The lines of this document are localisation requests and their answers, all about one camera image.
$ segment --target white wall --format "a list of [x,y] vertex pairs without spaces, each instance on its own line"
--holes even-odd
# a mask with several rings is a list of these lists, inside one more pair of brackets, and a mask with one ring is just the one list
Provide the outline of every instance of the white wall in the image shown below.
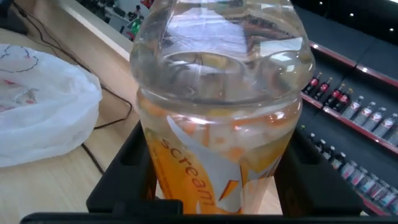
[[119,8],[126,12],[134,12],[136,10],[136,5],[141,7],[141,14],[145,18],[148,16],[149,9],[143,5],[140,0],[119,0]]

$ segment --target red shelf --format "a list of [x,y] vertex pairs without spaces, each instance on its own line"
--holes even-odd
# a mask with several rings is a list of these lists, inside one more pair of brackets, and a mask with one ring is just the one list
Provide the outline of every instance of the red shelf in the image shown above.
[[330,50],[330,49],[328,49],[328,48],[326,48],[326,47],[324,47],[322,45],[319,45],[319,44],[316,44],[316,43],[310,41],[310,46],[313,49],[317,49],[320,52],[322,52],[322,53],[324,53],[326,55],[329,55],[329,56],[339,60],[340,62],[343,62],[346,65],[349,65],[351,67],[355,67],[355,65],[356,65],[356,62],[354,62],[353,60],[351,60],[349,58],[346,58],[346,57],[344,57],[344,56],[342,56],[342,55],[340,55],[340,54],[338,54],[338,53],[336,53],[336,52],[334,52],[334,51],[332,51],[332,50]]
[[352,129],[355,129],[357,132],[365,135],[366,137],[368,137],[369,139],[372,139],[373,141],[377,142],[378,144],[384,146],[386,149],[389,149],[390,151],[398,154],[398,149],[393,146],[392,144],[389,144],[386,140],[379,138],[375,135],[373,135],[372,133],[370,133],[369,131],[359,127],[358,125],[354,124],[351,120],[348,120],[344,117],[342,117],[339,113],[337,113],[336,111],[332,110],[331,108],[325,106],[323,107],[324,112],[332,115],[334,118],[340,120],[341,122],[345,123],[346,125],[350,126]]
[[393,78],[390,78],[390,77],[388,77],[386,75],[383,75],[383,74],[381,74],[381,73],[379,73],[379,72],[377,72],[377,71],[375,71],[373,69],[370,69],[368,67],[365,67],[364,65],[357,65],[356,68],[358,70],[362,71],[363,73],[369,75],[369,76],[372,76],[374,78],[382,80],[382,81],[384,81],[387,84],[390,84],[390,85],[393,85],[395,87],[398,87],[398,81],[393,79]]
[[303,92],[301,92],[301,97],[305,101],[307,101],[307,102],[311,103],[312,105],[314,105],[315,107],[317,107],[318,109],[320,109],[322,107],[322,104],[318,100],[313,99],[311,96],[308,96]]
[[381,208],[378,206],[374,205],[371,201],[369,201],[366,197],[363,197],[363,195],[359,194],[358,195],[362,198],[363,203],[365,204],[366,207],[368,207],[370,210],[372,210],[374,213],[380,215],[380,216],[388,216],[387,212],[383,211]]

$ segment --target black cable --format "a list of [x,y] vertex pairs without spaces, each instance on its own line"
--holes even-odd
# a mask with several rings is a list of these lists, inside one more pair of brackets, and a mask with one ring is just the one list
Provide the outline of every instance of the black cable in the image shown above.
[[101,173],[101,175],[104,175],[105,171],[104,169],[101,167],[100,163],[98,162],[98,160],[96,159],[96,157],[93,155],[93,153],[88,149],[88,147],[83,143],[81,144],[81,147],[86,151],[86,153],[88,154],[88,156],[90,157],[90,159],[93,161],[95,167],[98,169],[98,171]]
[[[56,49],[60,50],[62,53],[64,53],[64,54],[67,55],[68,57],[70,57],[74,62],[76,62],[77,64],[79,64],[79,66],[81,66],[82,68],[84,68],[84,69],[87,70],[88,72],[91,72],[88,68],[86,68],[83,64],[81,64],[71,53],[67,52],[66,50],[64,50],[64,49],[61,47],[60,43],[59,43],[57,40],[55,40],[55,38],[53,38],[53,37],[49,34],[49,32],[47,32],[47,30],[46,30],[44,24],[43,24],[41,21],[39,21],[37,18],[35,18],[34,16],[32,16],[31,14],[29,14],[28,12],[26,12],[25,9],[21,8],[18,4],[14,3],[14,5],[15,5],[15,7],[18,9],[19,14],[20,14],[22,17],[26,18],[26,19],[35,27],[35,29],[36,29],[37,32],[39,33],[39,36],[40,36],[41,41],[42,41],[43,43],[48,44],[49,46],[44,45],[44,44],[42,44],[42,45],[44,45],[44,46],[46,46],[46,47],[51,47],[51,49],[52,49],[53,51],[54,51],[53,48],[56,48]],[[34,24],[34,22],[31,21],[31,20],[29,19],[28,16],[32,17],[32,18],[35,19],[38,23],[40,23],[41,26],[43,27],[43,30],[46,32],[46,34],[47,34],[52,40],[54,40],[54,41],[57,43],[57,45],[58,45],[59,47],[53,45],[53,44],[50,43],[50,42],[47,42],[46,40],[44,40],[43,33],[42,33],[41,30],[37,27],[37,25]],[[115,96],[116,98],[118,98],[118,99],[122,100],[123,102],[127,103],[127,104],[129,105],[129,111],[127,112],[127,115],[126,115],[124,118],[117,119],[116,121],[112,121],[112,122],[109,122],[109,123],[106,123],[106,124],[102,124],[102,125],[100,125],[100,126],[97,126],[97,127],[94,128],[94,130],[101,129],[101,128],[105,128],[105,127],[108,127],[108,126],[110,126],[110,125],[112,125],[112,124],[116,124],[116,123],[118,123],[118,122],[125,121],[125,120],[128,119],[128,117],[130,116],[131,111],[132,111],[132,104],[131,104],[130,102],[128,102],[128,100],[126,100],[126,99],[124,99],[124,98],[118,96],[117,94],[113,93],[111,90],[105,88],[103,85],[101,85],[101,88],[104,89],[104,90],[106,90],[108,93],[110,93],[111,95]]]

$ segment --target wooden table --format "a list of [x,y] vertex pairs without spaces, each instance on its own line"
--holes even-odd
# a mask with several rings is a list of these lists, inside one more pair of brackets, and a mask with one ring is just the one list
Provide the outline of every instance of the wooden table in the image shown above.
[[[43,45],[32,26],[29,30],[26,37],[0,29],[0,43],[56,53],[74,63],[59,50]],[[42,33],[51,42],[45,32]],[[123,118],[128,109],[127,104],[104,91],[97,125]],[[138,114],[132,112],[124,122],[94,130],[85,141],[102,168],[109,166],[138,120]],[[33,212],[85,212],[85,201],[100,178],[101,174],[82,147],[64,156],[0,168],[0,223],[18,223]],[[264,196],[261,213],[281,213],[274,181]]]

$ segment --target cola bottle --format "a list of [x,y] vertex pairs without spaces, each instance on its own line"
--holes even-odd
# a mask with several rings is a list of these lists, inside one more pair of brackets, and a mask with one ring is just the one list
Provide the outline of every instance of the cola bottle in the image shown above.
[[328,79],[328,81],[323,82],[323,83],[321,84],[319,90],[318,90],[317,93],[315,94],[315,96],[313,96],[313,98],[316,99],[316,100],[319,100],[319,99],[326,93],[326,91],[328,91],[329,86],[330,86],[330,83],[331,83],[332,80],[333,80],[333,78],[330,77],[330,78]]
[[303,89],[303,93],[307,94],[308,96],[313,93],[314,90],[316,90],[316,87],[319,84],[319,77],[322,75],[322,72],[320,72],[316,77],[313,77],[311,81],[307,84],[307,86]]
[[340,99],[341,97],[344,86],[346,85],[342,83],[339,88],[335,88],[333,90],[333,92],[326,99],[325,106],[332,108],[335,105],[335,103],[337,103],[338,99]]
[[352,102],[349,107],[344,111],[342,116],[347,119],[351,119],[354,114],[359,110],[359,107],[361,107],[361,103],[363,101],[363,96],[359,96],[356,101]]
[[347,92],[343,93],[340,99],[337,101],[336,105],[333,106],[333,110],[337,112],[341,112],[343,108],[348,104],[349,100],[351,99],[351,94],[353,94],[354,91],[352,88],[349,88]]

